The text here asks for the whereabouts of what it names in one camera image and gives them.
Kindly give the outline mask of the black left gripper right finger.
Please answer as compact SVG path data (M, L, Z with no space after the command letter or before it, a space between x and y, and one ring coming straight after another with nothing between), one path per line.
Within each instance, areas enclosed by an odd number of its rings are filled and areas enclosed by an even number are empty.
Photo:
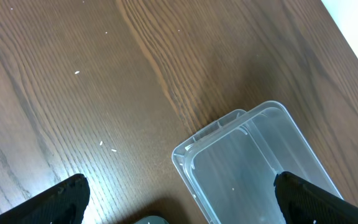
M276 175L273 186L287 223L358 223L358 207L291 172Z

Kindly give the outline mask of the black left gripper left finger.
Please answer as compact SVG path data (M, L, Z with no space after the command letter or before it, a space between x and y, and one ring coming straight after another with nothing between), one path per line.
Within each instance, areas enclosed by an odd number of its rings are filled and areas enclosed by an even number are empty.
M75 174L0 214L0 223L80 224L89 201L87 178Z

